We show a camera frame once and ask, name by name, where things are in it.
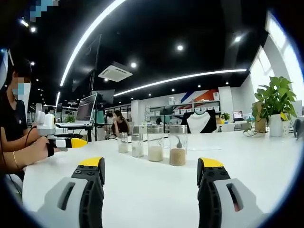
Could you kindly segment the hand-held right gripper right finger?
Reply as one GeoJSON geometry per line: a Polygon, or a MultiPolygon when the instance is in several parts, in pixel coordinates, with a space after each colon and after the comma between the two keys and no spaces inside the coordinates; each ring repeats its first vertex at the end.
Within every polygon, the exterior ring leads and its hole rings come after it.
{"type": "Polygon", "coordinates": [[[200,228],[258,228],[269,215],[259,208],[255,194],[230,178],[217,160],[198,159],[197,186],[200,228]]]}

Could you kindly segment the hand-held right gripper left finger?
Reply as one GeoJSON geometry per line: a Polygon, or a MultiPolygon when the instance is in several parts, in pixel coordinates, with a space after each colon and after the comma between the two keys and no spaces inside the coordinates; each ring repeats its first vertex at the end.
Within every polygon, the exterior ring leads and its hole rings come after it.
{"type": "Polygon", "coordinates": [[[101,228],[104,184],[104,157],[83,160],[45,194],[37,219],[44,228],[101,228]]]}

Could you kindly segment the person's left hand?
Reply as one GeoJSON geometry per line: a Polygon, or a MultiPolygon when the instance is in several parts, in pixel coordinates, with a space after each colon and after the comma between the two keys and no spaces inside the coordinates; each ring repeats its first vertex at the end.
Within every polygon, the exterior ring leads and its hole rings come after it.
{"type": "Polygon", "coordinates": [[[14,152],[14,158],[18,168],[22,169],[48,157],[47,137],[42,136],[32,145],[14,152]]]}

